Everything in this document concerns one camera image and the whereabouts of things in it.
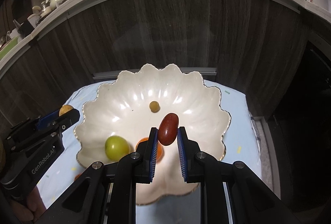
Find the left hand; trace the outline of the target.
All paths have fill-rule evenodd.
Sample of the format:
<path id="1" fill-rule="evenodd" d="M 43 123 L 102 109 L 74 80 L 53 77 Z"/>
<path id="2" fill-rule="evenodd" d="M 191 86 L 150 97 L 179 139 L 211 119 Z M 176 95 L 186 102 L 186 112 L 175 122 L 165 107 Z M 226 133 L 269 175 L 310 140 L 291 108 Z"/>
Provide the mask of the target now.
<path id="1" fill-rule="evenodd" d="M 1 188 L 1 223 L 36 223 L 46 211 L 38 187 L 22 200 L 14 200 Z"/>

